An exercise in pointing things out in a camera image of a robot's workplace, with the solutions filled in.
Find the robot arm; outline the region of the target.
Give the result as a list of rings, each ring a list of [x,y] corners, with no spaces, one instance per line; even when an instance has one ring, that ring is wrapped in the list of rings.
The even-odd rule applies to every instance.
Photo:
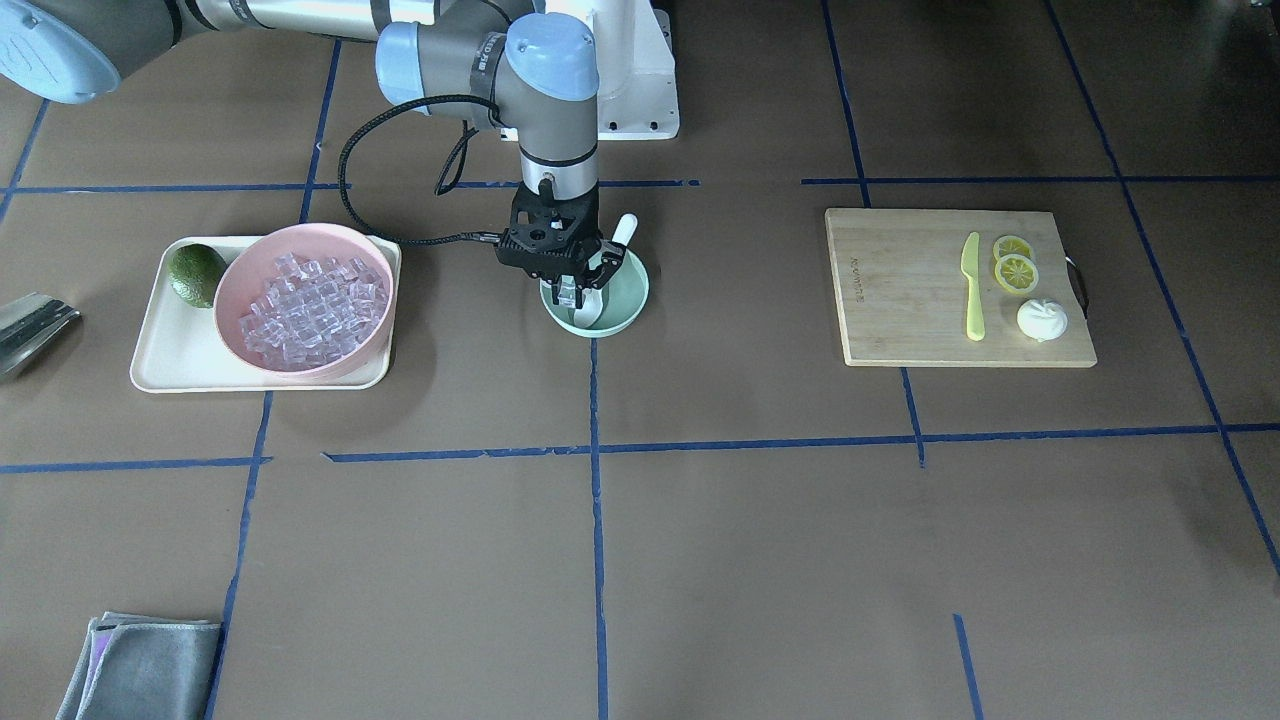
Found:
[[[436,182],[460,182],[470,140],[518,137],[522,182],[500,233],[471,232],[499,263],[525,272],[554,302],[589,309],[625,261],[632,222],[599,227],[599,74],[593,31],[541,1],[5,1],[3,74],[61,104],[83,104],[202,32],[289,29],[375,44],[390,109],[361,126],[349,156],[379,126],[410,111],[453,117],[465,129]]]

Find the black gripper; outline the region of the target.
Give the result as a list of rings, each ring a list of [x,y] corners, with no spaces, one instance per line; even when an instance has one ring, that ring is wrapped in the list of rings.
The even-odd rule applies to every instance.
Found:
[[[623,265],[627,249],[602,245],[599,211],[596,184],[575,199],[548,202],[522,184],[512,201],[509,227],[495,246],[495,258],[539,278],[548,307],[568,306],[567,275],[580,283],[581,309],[603,305],[603,291]]]

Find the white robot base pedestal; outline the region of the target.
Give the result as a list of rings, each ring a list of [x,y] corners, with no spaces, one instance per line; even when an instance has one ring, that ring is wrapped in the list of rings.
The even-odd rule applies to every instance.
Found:
[[[500,33],[503,133],[545,158],[673,138],[675,53],[662,17],[649,1],[536,1]]]

